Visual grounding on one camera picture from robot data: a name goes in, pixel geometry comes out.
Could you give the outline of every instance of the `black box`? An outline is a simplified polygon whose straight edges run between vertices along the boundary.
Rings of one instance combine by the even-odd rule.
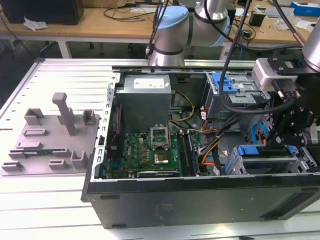
[[[77,25],[84,14],[82,0],[0,0],[4,15],[12,24],[24,17],[47,24]]]
[[[253,12],[249,19],[250,26],[260,27],[262,22],[264,21],[266,14]]]

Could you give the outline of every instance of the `black metal panel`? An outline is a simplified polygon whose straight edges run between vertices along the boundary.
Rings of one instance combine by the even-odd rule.
[[[91,182],[87,196],[105,228],[135,228],[285,220],[319,188],[317,175],[127,180]]]

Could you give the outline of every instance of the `desk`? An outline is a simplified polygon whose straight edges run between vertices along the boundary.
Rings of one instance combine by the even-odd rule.
[[[319,0],[302,0],[300,1],[301,3],[317,3],[319,4]],[[249,12],[252,11],[256,5],[259,5],[260,7],[267,8],[267,7],[273,7],[270,3],[264,0],[253,0]],[[307,20],[310,22],[316,22],[317,17],[306,17],[306,16],[297,16],[303,20]],[[245,23],[249,24],[249,18],[250,16],[246,17]],[[275,28],[275,22],[276,19],[274,18],[267,18],[265,17],[263,19],[262,25],[261,26],[253,26],[253,29],[256,32],[255,38],[250,42],[249,46],[254,47],[254,48],[273,48],[273,47],[278,47],[282,45],[287,45],[287,44],[298,44],[295,38],[293,37],[291,31],[289,30],[284,30],[284,31],[279,31]],[[251,30],[248,26],[244,26],[244,29]],[[237,30],[236,26],[232,26],[232,29],[230,31],[230,37],[235,36],[235,32]],[[301,36],[307,40],[310,32],[308,32],[305,29],[301,28],[296,28],[297,32],[301,34]],[[220,55],[221,60],[225,60],[227,58],[228,52],[231,47],[231,42],[230,41],[225,41],[223,43],[223,49],[222,53]]]
[[[123,18],[138,14],[141,13],[117,13],[115,16]],[[105,17],[101,8],[85,8],[83,17],[76,26],[48,24],[48,28],[36,31],[26,28],[23,24],[9,23],[5,17],[4,20],[8,28],[20,40],[56,41],[62,57],[69,59],[72,56],[68,42],[148,43],[152,32],[152,22],[145,16],[143,18],[146,21],[115,21]],[[0,22],[0,39],[15,40],[2,22]]]
[[[319,2],[319,0],[309,0],[307,2]],[[261,7],[271,7],[268,2],[253,0],[251,9],[256,5]],[[135,16],[137,13],[117,13],[119,18]],[[146,21],[120,22],[107,18],[101,8],[85,8],[84,15],[76,26],[48,24],[47,29],[32,31],[23,24],[11,24],[6,18],[7,26],[21,40],[56,41],[59,44],[63,58],[71,58],[68,42],[98,42],[98,43],[139,43],[149,42],[152,32],[152,23],[146,17]],[[256,37],[251,41],[250,46],[257,48],[269,48],[286,44],[296,44],[289,30],[278,31],[274,28],[275,19],[265,18],[261,27],[254,27]],[[297,31],[308,39],[310,33],[298,28]],[[4,24],[0,22],[0,39],[14,40],[15,38],[7,31]],[[226,41],[220,59],[225,59],[231,43]]]
[[[185,64],[222,68],[224,61],[186,60]],[[148,63],[129,59],[47,59],[34,63],[0,110],[0,165],[8,158],[9,150],[26,123],[24,114],[28,108],[41,108],[45,115],[58,113],[51,101],[55,91],[66,92],[68,107],[74,114],[94,109],[95,113],[103,115],[108,89],[103,76],[110,75],[112,65],[147,66]],[[233,69],[252,68],[253,65],[254,61],[230,62]],[[256,240],[319,240],[320,201],[289,220],[105,230],[91,204],[80,201],[84,180],[84,174],[0,176],[0,238],[235,240],[248,236]]]

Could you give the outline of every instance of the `wire bundle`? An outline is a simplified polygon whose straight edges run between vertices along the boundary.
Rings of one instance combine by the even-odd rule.
[[[166,0],[165,3],[164,3],[164,1],[165,0],[163,0],[163,2],[161,2],[161,0],[158,0],[158,5],[156,6],[156,9],[155,9],[155,14],[154,14],[154,18],[153,18],[152,33],[151,33],[151,36],[150,36],[150,40],[149,40],[148,46],[145,49],[145,59],[148,59],[148,57],[150,55],[149,53],[150,53],[151,45],[152,45],[152,43],[153,43],[153,41],[155,39],[155,36],[156,36],[157,31],[158,31],[159,25],[160,25],[160,23],[162,21],[162,18],[165,15],[165,11],[166,11],[168,3],[169,3],[169,0]]]

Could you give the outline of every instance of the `blue cable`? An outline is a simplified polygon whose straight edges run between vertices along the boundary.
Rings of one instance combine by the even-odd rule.
[[[258,141],[256,139],[256,127],[260,126],[263,129],[264,135],[267,135],[268,129],[265,125],[263,125],[261,122],[256,122],[255,124],[252,125],[251,128],[251,136],[254,144],[258,144]]]

